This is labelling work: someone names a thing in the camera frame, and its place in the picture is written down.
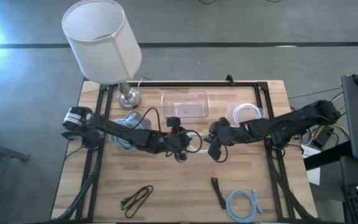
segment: gray floor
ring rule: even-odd
[[[60,27],[76,0],[0,0],[0,44],[66,43]],[[139,42],[358,41],[354,0],[126,0]],[[143,49],[136,78],[285,81],[295,108],[331,99],[340,77],[358,73],[358,47]],[[0,49],[0,145],[32,154],[13,162],[0,193],[0,222],[48,220],[67,146],[60,133],[78,101],[82,76],[70,49]],[[346,125],[346,117],[340,123]],[[316,195],[325,193],[313,189]],[[338,220],[332,203],[315,197],[320,217]]]

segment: lamp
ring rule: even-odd
[[[142,52],[122,7],[110,0],[80,1],[67,10],[62,27],[83,75],[100,84],[118,83],[121,108],[139,105],[139,92],[126,81],[138,70]]]

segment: black metal frame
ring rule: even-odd
[[[267,82],[234,82],[231,78],[231,76],[227,76],[228,82],[222,81],[222,82],[143,82],[142,86],[244,86],[244,87],[253,87],[255,90],[255,97],[257,100],[257,106],[259,108],[263,108],[262,104],[262,97],[260,92],[262,91],[265,95],[266,105],[267,105],[267,113],[270,118],[274,117],[273,113],[273,107],[272,102],[270,99],[270,93],[269,93],[269,87]],[[130,86],[137,86],[137,82],[131,82]],[[96,110],[95,114],[100,114],[101,105],[103,101],[103,95],[106,90],[108,90],[108,99],[106,102],[106,109],[104,112],[104,117],[108,119],[111,102],[112,102],[112,91],[114,87],[117,85],[101,85],[99,88],[99,95],[98,95],[98,101],[96,104]],[[101,143],[100,147],[97,150],[88,150],[88,153],[86,155],[85,160],[85,168],[83,172],[83,178],[81,183],[81,189],[79,194],[76,196],[74,202],[70,205],[71,207],[71,214],[69,216],[66,216],[64,219],[56,219],[56,220],[50,220],[48,223],[89,223],[93,221],[93,213],[94,213],[94,207],[96,204],[96,196],[98,191],[98,182],[99,182],[99,175],[101,170],[101,162],[103,158],[103,152],[104,152],[104,142],[106,137],[103,136],[103,143]],[[303,222],[302,220],[295,219],[295,213],[293,209],[293,205],[291,204],[291,201],[289,198],[286,197],[286,204],[287,204],[287,210],[288,210],[288,216],[289,218],[283,217],[283,210],[282,205],[280,201],[280,195],[278,192],[278,184],[273,176],[273,170],[277,172],[273,156],[272,156],[272,148],[270,147],[269,140],[267,138],[264,139],[265,144],[265,151],[266,151],[266,157],[267,157],[267,165],[268,170],[270,174],[270,180],[272,184],[272,191],[273,191],[273,199],[275,202],[275,210],[277,214],[278,221],[285,220],[285,221],[291,221],[296,223]],[[94,170],[90,172],[91,168],[91,161],[94,154],[94,151],[96,151],[97,158],[96,163],[94,166]],[[280,177],[283,180],[283,183],[288,187],[288,179],[287,179],[287,173],[285,171],[285,165],[283,160],[283,154],[282,152],[276,151],[277,153],[277,161],[278,161],[278,168],[279,168],[279,174]],[[83,217],[83,205],[84,205],[84,197],[89,190],[89,188],[92,186],[91,190],[91,197],[89,200],[89,209],[88,214],[86,218]],[[71,215],[73,214],[73,211],[76,210],[75,219],[70,220]]]

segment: transparent box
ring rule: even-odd
[[[178,117],[182,123],[200,123],[209,115],[205,91],[168,91],[162,96],[165,118]]]

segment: wooden table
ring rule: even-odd
[[[99,85],[85,82],[79,106],[95,109]],[[275,116],[290,111],[283,81],[268,81],[270,97]],[[186,129],[208,133],[209,125],[225,116],[228,103],[253,103],[256,105],[253,88],[247,87],[140,87],[142,104],[140,113],[156,107],[162,117],[162,129],[168,131],[162,114],[161,97],[166,91],[203,90],[208,93],[210,113],[203,123],[182,124]],[[123,118],[128,111],[122,110],[116,100],[117,90],[111,106],[109,119]],[[147,115],[152,128],[157,129],[154,112]],[[67,153],[80,146],[80,141],[69,143]],[[59,216],[74,199],[80,188],[86,151],[70,156],[64,163],[52,218]],[[305,165],[299,148],[286,148],[284,157],[291,191],[307,211],[316,217]],[[233,190],[251,191],[257,189],[258,203],[263,214],[257,214],[255,221],[276,221],[272,186],[265,149],[262,142],[238,144],[229,147],[229,158],[219,164],[207,154],[190,154],[185,163],[178,163],[164,154],[153,155],[133,150],[123,151],[107,138],[104,148],[98,197],[94,222],[233,222],[226,210],[219,206],[211,186],[211,177],[219,179],[219,185],[226,198]],[[120,201],[129,197],[145,185],[153,185],[154,191],[136,215],[126,219],[121,211]],[[283,209],[284,197],[280,192]],[[242,197],[233,201],[234,212],[245,215],[249,201]]]

